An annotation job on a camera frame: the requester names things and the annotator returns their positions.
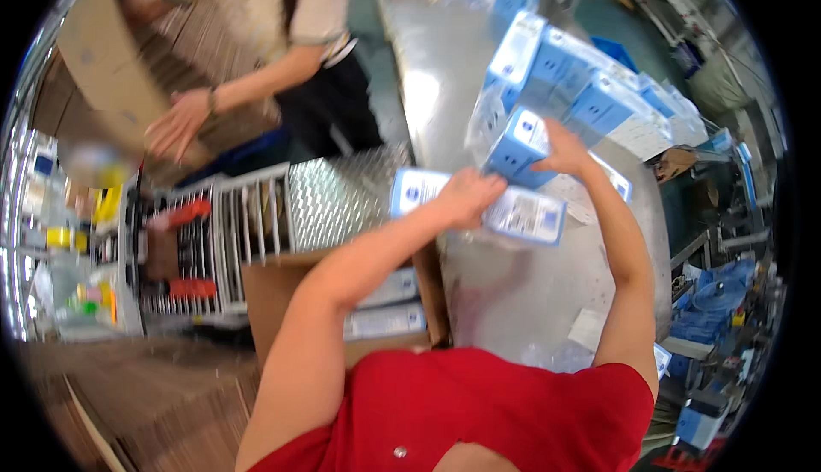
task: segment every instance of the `stainless steel table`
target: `stainless steel table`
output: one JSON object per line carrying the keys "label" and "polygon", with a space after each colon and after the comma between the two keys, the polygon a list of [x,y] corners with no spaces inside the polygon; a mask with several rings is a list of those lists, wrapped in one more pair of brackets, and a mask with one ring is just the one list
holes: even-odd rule
{"label": "stainless steel table", "polygon": [[[393,43],[417,163],[453,172],[471,164],[465,129],[496,48],[487,14],[459,2],[379,0]],[[572,21],[554,21],[580,35]],[[655,267],[657,339],[669,332],[670,253],[651,170],[603,141],[594,151],[633,182],[631,209]],[[460,236],[440,241],[454,344],[551,368],[582,308],[607,313],[614,285],[598,225],[567,218],[555,248],[501,248]]]}

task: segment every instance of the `red t-shirt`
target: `red t-shirt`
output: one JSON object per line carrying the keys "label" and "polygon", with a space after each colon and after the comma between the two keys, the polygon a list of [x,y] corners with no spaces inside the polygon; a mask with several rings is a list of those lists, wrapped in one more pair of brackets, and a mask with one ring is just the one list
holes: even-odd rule
{"label": "red t-shirt", "polygon": [[652,413],[647,383],[624,364],[568,375],[479,349],[381,351],[350,371],[333,424],[251,472],[429,472],[457,442],[487,447],[521,472],[627,470]]}

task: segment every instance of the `black pants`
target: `black pants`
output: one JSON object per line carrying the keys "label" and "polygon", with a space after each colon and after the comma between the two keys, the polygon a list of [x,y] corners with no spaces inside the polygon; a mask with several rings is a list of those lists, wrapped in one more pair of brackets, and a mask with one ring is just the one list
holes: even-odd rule
{"label": "black pants", "polygon": [[342,154],[331,138],[331,126],[339,129],[354,151],[383,143],[370,111],[368,77],[353,52],[275,98],[283,125],[317,157]]}

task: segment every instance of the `person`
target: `person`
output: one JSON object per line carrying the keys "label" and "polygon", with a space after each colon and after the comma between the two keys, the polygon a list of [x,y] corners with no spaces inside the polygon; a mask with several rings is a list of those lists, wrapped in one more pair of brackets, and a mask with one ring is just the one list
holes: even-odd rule
{"label": "person", "polygon": [[[157,20],[176,6],[203,0],[120,0],[131,26]],[[210,0],[233,36],[266,64],[216,88],[195,88],[171,98],[170,111],[149,125],[149,152],[163,156],[172,146],[182,159],[209,119],[273,96],[282,122],[318,157],[338,155],[335,127],[354,151],[379,146],[370,110],[368,78],[353,54],[356,40],[346,28],[348,0]]]}
{"label": "person", "polygon": [[585,183],[616,285],[592,368],[555,374],[459,348],[377,351],[346,373],[343,320],[357,301],[437,233],[477,227],[507,186],[496,176],[458,171],[437,198],[357,236],[297,287],[263,365],[236,472],[633,465],[659,389],[650,257],[601,167],[567,129],[546,125],[552,154],[534,168]]}

